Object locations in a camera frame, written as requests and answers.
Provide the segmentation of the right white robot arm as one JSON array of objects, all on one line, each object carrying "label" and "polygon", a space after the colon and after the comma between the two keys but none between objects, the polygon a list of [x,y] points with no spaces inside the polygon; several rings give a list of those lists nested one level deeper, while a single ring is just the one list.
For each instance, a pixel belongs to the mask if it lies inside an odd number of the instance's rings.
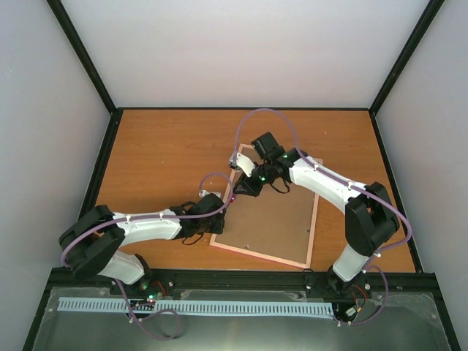
[{"label": "right white robot arm", "polygon": [[285,186],[302,186],[344,214],[346,246],[328,270],[328,288],[342,294],[363,273],[378,249],[399,230],[387,189],[380,183],[356,183],[322,166],[298,148],[285,151],[270,132],[251,143],[261,162],[234,151],[229,166],[240,172],[233,192],[257,197],[265,185],[280,179]]}]

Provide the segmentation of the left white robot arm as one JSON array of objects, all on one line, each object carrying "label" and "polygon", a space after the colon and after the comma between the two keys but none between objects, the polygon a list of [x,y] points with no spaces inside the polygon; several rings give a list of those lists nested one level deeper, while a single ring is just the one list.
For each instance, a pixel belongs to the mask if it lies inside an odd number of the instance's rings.
[{"label": "left white robot arm", "polygon": [[122,214],[98,205],[58,239],[62,264],[76,279],[105,276],[126,284],[136,294],[151,289],[148,264],[121,247],[150,240],[183,240],[196,234],[221,234],[227,204],[206,192],[198,202],[186,202],[155,213]]}]

